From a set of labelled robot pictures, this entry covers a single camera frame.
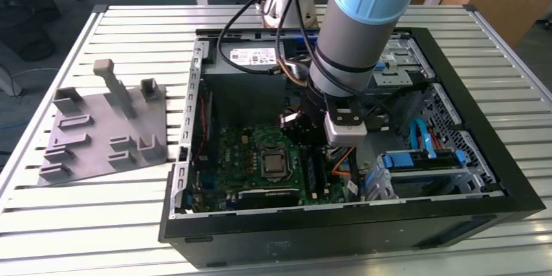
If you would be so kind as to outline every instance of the aluminum table slat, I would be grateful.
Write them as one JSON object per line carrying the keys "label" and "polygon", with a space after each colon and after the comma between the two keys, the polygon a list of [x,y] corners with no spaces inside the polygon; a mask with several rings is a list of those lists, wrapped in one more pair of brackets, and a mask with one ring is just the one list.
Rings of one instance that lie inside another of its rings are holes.
{"label": "aluminum table slat", "polygon": [[[177,141],[195,30],[221,28],[239,6],[112,6],[92,14],[47,100],[0,175],[0,275],[167,275],[196,271],[157,242],[169,164],[36,188],[48,144],[53,89],[105,92],[92,63],[112,58],[127,87],[143,78],[167,85],[167,139]],[[324,6],[317,6],[319,17]],[[236,28],[260,27],[253,9]],[[552,209],[552,105],[548,91],[479,15],[461,6],[413,6],[403,27],[428,27],[544,204]],[[176,156],[169,146],[169,157]],[[552,210],[503,224],[451,248],[361,258],[264,264],[220,274],[501,275],[549,273]]]}

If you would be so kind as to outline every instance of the gray carpet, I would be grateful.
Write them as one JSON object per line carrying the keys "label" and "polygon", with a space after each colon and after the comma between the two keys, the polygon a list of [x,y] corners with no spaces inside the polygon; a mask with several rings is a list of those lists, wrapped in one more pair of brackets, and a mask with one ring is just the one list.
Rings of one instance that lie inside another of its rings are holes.
{"label": "gray carpet", "polygon": [[[213,5],[232,5],[247,0],[209,0]],[[12,74],[33,68],[60,68],[67,53],[79,36],[95,4],[111,5],[195,5],[195,0],[55,0],[61,11],[61,18],[47,25],[47,31],[56,44],[55,54],[43,61],[25,63],[0,43],[0,64]],[[536,25],[515,49],[529,68],[535,71],[548,88],[552,87],[552,32]],[[33,116],[44,93],[53,80],[55,72],[32,72],[16,78],[25,89],[25,96],[15,99],[0,91],[0,151],[11,151],[21,137],[25,126],[20,125]],[[7,161],[0,155],[0,165]]]}

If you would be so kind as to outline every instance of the green circuit board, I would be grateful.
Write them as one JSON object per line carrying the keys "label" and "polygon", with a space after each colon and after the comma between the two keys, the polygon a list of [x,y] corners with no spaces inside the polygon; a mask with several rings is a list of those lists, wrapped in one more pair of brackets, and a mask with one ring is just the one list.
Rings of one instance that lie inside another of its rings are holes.
{"label": "green circuit board", "polygon": [[[287,175],[263,176],[263,153],[284,153]],[[228,198],[252,189],[299,189],[301,205],[331,204],[344,201],[343,185],[328,185],[328,193],[313,198],[305,190],[301,147],[295,145],[277,126],[224,127],[219,137],[219,165],[213,176],[215,193],[205,194],[200,212],[232,210]]]}

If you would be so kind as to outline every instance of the power supply label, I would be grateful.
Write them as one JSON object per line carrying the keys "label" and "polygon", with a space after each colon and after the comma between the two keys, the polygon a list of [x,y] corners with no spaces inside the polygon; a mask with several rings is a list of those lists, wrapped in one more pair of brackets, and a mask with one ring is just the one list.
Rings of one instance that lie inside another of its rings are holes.
{"label": "power supply label", "polygon": [[276,65],[275,48],[235,48],[231,60],[237,65]]}

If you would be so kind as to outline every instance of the sticker label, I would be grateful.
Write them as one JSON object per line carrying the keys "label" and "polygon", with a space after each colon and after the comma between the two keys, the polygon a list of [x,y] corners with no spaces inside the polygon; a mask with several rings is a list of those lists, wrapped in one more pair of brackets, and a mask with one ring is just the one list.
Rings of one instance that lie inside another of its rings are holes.
{"label": "sticker label", "polygon": [[239,65],[276,65],[275,48],[235,48],[231,60]]}
{"label": "sticker label", "polygon": [[349,189],[351,192],[353,192],[355,195],[357,195],[359,186],[351,180],[347,183],[347,188]]}

